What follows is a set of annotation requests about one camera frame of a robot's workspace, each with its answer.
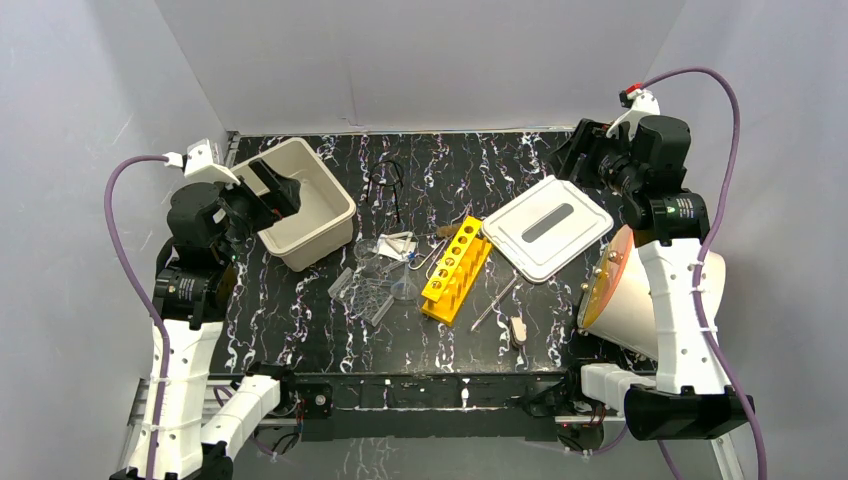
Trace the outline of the black wire ring stand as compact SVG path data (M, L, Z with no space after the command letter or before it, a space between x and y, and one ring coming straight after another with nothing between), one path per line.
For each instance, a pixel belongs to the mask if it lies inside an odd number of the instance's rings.
M405 173L402 166L395 160L377 160L369 167L366 177L366 201L372 193L385 189L391 192L395 220L400 223L400 193L404 187Z

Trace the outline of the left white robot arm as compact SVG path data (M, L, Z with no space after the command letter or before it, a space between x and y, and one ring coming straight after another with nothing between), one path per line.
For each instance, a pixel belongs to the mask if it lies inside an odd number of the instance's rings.
M247 239L301 206L300 184L254 161L244 177L188 184L171 198L170 238L161 247L151 293L140 298L153 323L153 363L139 437L121 479L228 479L242 447L268 415L301 405L293 371L251 364L234 393L203 416L210 365Z

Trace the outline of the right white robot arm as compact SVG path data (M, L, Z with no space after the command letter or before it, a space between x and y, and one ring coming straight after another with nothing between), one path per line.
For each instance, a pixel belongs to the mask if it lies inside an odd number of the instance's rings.
M703 304L711 227L704 199L683 185L690 144L688 124L669 116L648 115L635 128L582 119L550 159L557 179L621 196L658 347L654 380L586 364L564 385L564 403L587 414L602 402L640 441L713 440L753 411L752 397L733 386L714 350L717 329Z

